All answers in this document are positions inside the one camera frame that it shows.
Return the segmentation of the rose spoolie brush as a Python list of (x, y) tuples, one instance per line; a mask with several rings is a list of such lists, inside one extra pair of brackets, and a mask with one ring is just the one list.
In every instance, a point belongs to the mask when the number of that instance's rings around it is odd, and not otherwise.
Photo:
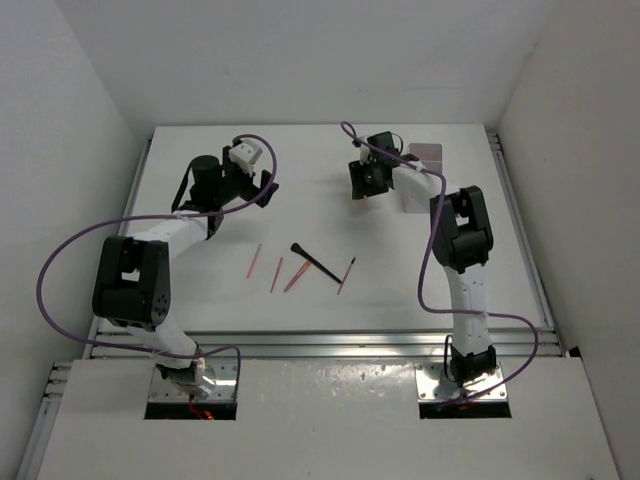
[(341, 292), (342, 292), (342, 290), (343, 290), (343, 288), (344, 288), (344, 286), (345, 286), (345, 284), (346, 284), (346, 281), (347, 281), (347, 279), (348, 279), (348, 277), (349, 277), (349, 275), (350, 275), (350, 272), (351, 272), (351, 270), (352, 270), (352, 267), (353, 267), (353, 265), (354, 265), (354, 263), (355, 263), (355, 261), (356, 261), (356, 258), (357, 258), (357, 257), (356, 257), (356, 256), (354, 256), (354, 257), (350, 260), (350, 262), (349, 262), (349, 264), (348, 264), (348, 266), (347, 266), (347, 268), (346, 268), (346, 271), (345, 271), (345, 273), (344, 273), (344, 275), (343, 275), (343, 277), (342, 277), (342, 280), (341, 280), (340, 286), (339, 286), (339, 288), (338, 288), (338, 290), (337, 290), (337, 292), (336, 292), (336, 295), (340, 295), (340, 294), (341, 294)]

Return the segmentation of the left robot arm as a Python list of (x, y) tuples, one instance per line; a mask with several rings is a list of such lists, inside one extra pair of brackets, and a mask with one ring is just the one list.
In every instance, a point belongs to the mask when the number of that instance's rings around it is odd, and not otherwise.
[(96, 316), (126, 329), (151, 351), (161, 377), (202, 397), (214, 386), (198, 344), (170, 314), (172, 261), (213, 237), (223, 208), (236, 199), (265, 207), (278, 186), (255, 172), (262, 148), (236, 139), (221, 157), (201, 155), (187, 166), (171, 203), (171, 218), (133, 236), (113, 235), (102, 247), (92, 307)]

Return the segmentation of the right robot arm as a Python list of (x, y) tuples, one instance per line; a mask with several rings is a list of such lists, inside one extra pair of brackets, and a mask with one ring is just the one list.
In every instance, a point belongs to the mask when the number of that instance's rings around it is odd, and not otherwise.
[(365, 138), (350, 124), (342, 126), (360, 150), (360, 158), (348, 164), (353, 199), (395, 190), (429, 210), (425, 255), (434, 255), (444, 269), (451, 298), (453, 333), (445, 377), (463, 387), (494, 372), (497, 356), (488, 333), (484, 292), (494, 238), (482, 190), (449, 186), (441, 172), (413, 155), (402, 155), (389, 131)]

